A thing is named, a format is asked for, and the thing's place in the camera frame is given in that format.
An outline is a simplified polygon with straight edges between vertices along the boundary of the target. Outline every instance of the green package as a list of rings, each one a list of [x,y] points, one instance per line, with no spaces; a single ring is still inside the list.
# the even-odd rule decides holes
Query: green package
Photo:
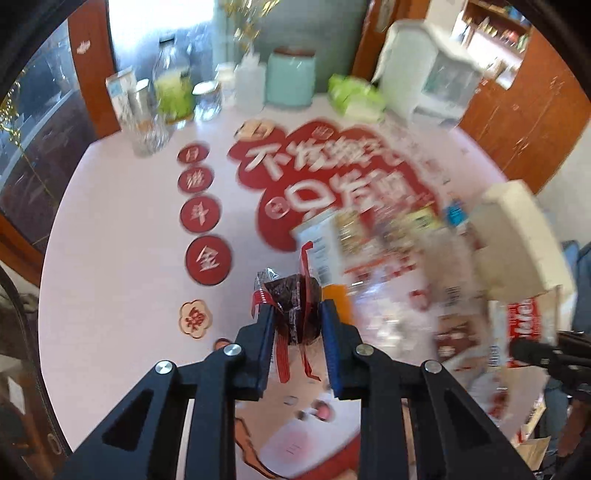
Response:
[[[329,79],[329,97],[341,115],[368,123],[384,118],[386,102],[376,87],[363,79],[333,75]]]

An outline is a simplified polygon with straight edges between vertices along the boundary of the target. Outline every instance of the wooden door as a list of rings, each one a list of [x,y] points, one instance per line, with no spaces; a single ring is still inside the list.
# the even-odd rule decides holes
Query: wooden door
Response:
[[[566,63],[535,29],[513,85],[483,80],[460,127],[511,180],[537,193],[573,149],[591,103]]]
[[[351,69],[351,75],[371,80],[378,65],[379,53],[386,40],[388,27],[396,20],[421,20],[427,15],[431,0],[374,0],[363,23],[363,33]]]

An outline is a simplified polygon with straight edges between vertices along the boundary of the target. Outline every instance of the white plastic bottle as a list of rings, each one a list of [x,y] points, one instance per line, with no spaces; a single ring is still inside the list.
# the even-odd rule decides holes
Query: white plastic bottle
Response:
[[[265,106],[266,65],[259,64],[258,53],[248,52],[235,73],[236,108],[249,115],[259,113]]]

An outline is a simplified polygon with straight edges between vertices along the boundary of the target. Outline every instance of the metal bolt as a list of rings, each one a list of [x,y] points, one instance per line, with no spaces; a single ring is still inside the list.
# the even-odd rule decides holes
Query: metal bolt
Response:
[[[237,343],[230,343],[230,345],[226,345],[223,348],[223,352],[227,356],[237,356],[240,355],[240,352],[242,352],[242,347]]]
[[[438,374],[442,368],[441,364],[435,360],[427,360],[425,362],[425,370],[430,374]]]
[[[371,356],[374,353],[374,347],[368,345],[367,343],[360,343],[357,347],[355,347],[355,351],[359,355]]]
[[[173,363],[168,360],[162,360],[156,364],[156,373],[166,375],[173,369]]]

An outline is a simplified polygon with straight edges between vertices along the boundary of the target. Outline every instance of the glass cabinet door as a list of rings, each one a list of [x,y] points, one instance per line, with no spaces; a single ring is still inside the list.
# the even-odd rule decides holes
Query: glass cabinet door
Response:
[[[64,22],[17,80],[0,130],[0,212],[42,254],[66,186],[95,139]]]

